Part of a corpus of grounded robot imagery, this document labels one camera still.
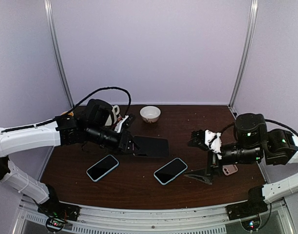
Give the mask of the pink phone case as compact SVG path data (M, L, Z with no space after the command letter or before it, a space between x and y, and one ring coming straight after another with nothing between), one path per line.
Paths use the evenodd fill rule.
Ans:
M225 176L230 176L232 174L235 174L237 171L238 171L238 168L234 164L223 166L223 173Z

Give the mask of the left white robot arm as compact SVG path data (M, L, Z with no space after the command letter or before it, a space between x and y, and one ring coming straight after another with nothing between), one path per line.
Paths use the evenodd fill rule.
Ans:
M127 130L133 117L125 115L119 124L111 129L108 119L115 120L113 107L100 99L90 99L83 112L72 110L47 120L15 128L0 128L0 182L7 183L19 193L32 198L44 206L52 216L63 212L55 189L41 183L19 169L9 155L41 147L58 147L83 142L93 142L119 154L131 154L138 145Z

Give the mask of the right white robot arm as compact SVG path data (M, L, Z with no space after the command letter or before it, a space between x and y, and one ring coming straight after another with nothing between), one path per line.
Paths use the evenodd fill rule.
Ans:
M193 131L187 143L207 152L207 167L184 175L211 185L223 166L261 163L286 165L298 163L298 132L262 114L245 113L215 133Z

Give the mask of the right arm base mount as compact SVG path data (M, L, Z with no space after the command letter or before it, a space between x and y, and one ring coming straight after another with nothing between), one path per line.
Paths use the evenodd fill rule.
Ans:
M268 204L262 198L249 198L247 201L226 206L228 219L239 220L247 232L257 232L263 225L261 213L268 211Z

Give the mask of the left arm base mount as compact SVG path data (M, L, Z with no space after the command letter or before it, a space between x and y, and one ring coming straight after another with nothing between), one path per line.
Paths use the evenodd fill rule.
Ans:
M57 197L50 197L40 204L34 200L38 207L38 212L47 216L45 227L50 233L62 231L68 221L77 221L80 207L77 205L62 203Z

